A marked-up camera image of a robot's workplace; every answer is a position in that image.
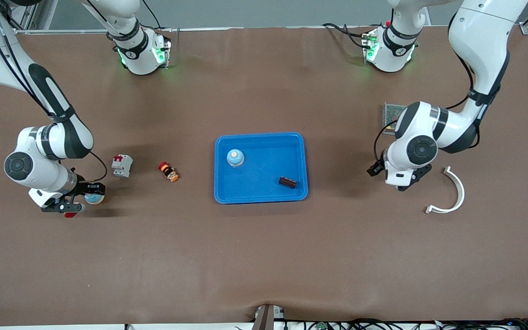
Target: blue plastic tray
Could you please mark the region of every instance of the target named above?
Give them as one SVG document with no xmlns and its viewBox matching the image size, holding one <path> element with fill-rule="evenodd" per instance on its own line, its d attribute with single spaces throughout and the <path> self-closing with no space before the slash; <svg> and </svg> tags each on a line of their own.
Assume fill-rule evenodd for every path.
<svg viewBox="0 0 528 330">
<path fill-rule="evenodd" d="M 239 149 L 245 161 L 231 167 L 227 154 Z M 308 194 L 304 140 L 301 134 L 224 135 L 215 142 L 214 197 L 221 204 L 299 201 Z M 296 188 L 278 183 L 283 176 Z"/>
</svg>

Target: brown table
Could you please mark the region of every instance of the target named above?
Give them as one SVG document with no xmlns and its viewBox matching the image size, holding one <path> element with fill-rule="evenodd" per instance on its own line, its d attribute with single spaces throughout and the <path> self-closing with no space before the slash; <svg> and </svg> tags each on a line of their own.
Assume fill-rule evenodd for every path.
<svg viewBox="0 0 528 330">
<path fill-rule="evenodd" d="M 86 213 L 41 213 L 2 164 L 21 129 L 48 119 L 0 86 L 0 325 L 235 322 L 263 303 L 306 319 L 528 317 L 528 36 L 511 36 L 480 146 L 441 153 L 405 193 L 365 170 L 385 102 L 448 106 L 467 92 L 446 28 L 426 28 L 395 74 L 324 29 L 172 37 L 172 67 L 135 77 L 104 35 L 21 36 L 94 133 L 94 150 L 134 165 L 129 179 L 109 175 L 107 199 Z M 306 142 L 308 198 L 219 205 L 217 137 L 286 131 Z M 165 180 L 162 161 L 179 182 Z M 101 172 L 92 157 L 66 163 Z M 446 165 L 465 203 L 424 214 L 455 202 Z"/>
</svg>

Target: gray floor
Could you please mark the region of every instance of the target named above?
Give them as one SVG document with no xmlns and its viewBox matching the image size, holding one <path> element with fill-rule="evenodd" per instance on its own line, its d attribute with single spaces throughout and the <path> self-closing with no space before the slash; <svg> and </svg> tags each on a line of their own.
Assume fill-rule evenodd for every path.
<svg viewBox="0 0 528 330">
<path fill-rule="evenodd" d="M 286 27 L 321 25 L 327 22 L 349 25 L 380 23 L 390 17 L 386 0 L 147 0 L 161 25 L 170 28 Z M 461 1 L 429 8 L 433 25 L 447 25 Z M 528 16 L 528 6 L 524 10 Z M 155 26 L 142 6 L 138 19 Z M 50 29 L 100 29 L 98 23 L 76 1 L 59 0 Z"/>
</svg>

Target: white curved object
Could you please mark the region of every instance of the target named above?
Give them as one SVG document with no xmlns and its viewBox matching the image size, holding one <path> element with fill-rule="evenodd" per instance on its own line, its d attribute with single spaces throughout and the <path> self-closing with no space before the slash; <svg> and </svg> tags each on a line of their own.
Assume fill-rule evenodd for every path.
<svg viewBox="0 0 528 330">
<path fill-rule="evenodd" d="M 433 205 L 429 205 L 429 207 L 427 207 L 427 210 L 425 211 L 425 213 L 431 213 L 431 212 L 435 212 L 435 213 L 449 213 L 451 211 L 455 211 L 456 209 L 459 209 L 459 207 L 462 206 L 463 199 L 466 196 L 466 191 L 463 188 L 462 182 L 460 181 L 459 177 L 457 177 L 457 175 L 452 173 L 450 166 L 448 166 L 448 167 L 446 167 L 444 169 L 444 175 L 447 175 L 453 181 L 453 183 L 455 183 L 455 186 L 457 188 L 457 202 L 455 203 L 455 205 L 451 209 L 440 209 L 439 207 L 436 207 L 436 206 L 433 206 Z"/>
</svg>

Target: orange and black toy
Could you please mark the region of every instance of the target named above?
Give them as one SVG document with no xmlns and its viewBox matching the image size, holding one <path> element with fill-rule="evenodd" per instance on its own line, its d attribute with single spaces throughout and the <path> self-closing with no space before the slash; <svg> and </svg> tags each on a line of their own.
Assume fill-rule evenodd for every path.
<svg viewBox="0 0 528 330">
<path fill-rule="evenodd" d="M 158 169 L 164 173 L 164 176 L 168 179 L 168 181 L 176 182 L 178 180 L 178 173 L 176 173 L 174 167 L 168 165 L 166 161 L 163 161 Z"/>
</svg>

